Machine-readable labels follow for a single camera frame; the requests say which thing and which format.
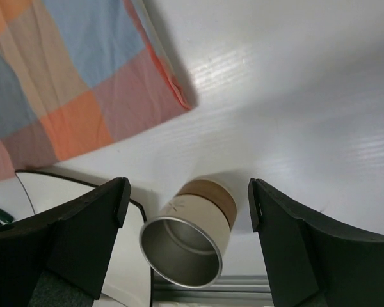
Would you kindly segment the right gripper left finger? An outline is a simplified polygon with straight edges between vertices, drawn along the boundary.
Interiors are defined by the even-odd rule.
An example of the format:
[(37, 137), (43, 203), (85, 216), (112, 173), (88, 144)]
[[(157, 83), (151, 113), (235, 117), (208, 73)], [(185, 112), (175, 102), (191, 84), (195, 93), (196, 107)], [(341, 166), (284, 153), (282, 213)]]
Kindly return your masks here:
[(0, 306), (92, 306), (99, 299), (131, 186), (115, 178), (0, 227)]

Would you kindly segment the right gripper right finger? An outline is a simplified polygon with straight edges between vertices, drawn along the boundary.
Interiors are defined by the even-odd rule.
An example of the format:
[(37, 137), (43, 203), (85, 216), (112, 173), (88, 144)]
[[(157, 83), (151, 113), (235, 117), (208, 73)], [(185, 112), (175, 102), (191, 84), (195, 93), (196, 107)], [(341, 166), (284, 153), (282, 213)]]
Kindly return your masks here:
[(275, 306), (384, 306), (384, 235), (311, 209), (260, 179), (248, 184)]

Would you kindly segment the beige metal cup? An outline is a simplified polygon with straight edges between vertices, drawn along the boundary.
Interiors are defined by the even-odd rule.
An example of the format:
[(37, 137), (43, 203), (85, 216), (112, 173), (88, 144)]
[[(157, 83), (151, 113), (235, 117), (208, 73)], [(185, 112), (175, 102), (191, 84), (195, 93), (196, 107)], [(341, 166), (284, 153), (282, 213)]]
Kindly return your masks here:
[(230, 191), (211, 177), (185, 183), (140, 231), (140, 248), (151, 268), (184, 288), (212, 285), (236, 221)]

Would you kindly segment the checkered orange blue cloth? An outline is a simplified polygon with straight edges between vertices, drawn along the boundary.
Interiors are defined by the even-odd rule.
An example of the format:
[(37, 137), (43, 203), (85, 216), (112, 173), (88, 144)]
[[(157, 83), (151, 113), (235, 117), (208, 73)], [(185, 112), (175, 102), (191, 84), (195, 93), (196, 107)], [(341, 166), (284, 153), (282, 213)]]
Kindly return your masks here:
[(143, 1), (0, 1), (0, 181), (190, 109)]

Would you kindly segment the square white plate black rim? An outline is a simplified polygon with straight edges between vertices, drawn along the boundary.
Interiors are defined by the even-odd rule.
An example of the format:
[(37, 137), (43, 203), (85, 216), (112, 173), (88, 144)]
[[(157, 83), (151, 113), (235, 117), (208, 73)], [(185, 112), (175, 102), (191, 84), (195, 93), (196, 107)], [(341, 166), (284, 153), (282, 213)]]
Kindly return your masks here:
[[(0, 209), (17, 219), (32, 216), (73, 200), (96, 184), (52, 173), (18, 172), (0, 182)], [(146, 222), (143, 207), (131, 200), (118, 231), (100, 299), (94, 306), (151, 306), (153, 275), (145, 260), (139, 234)]]

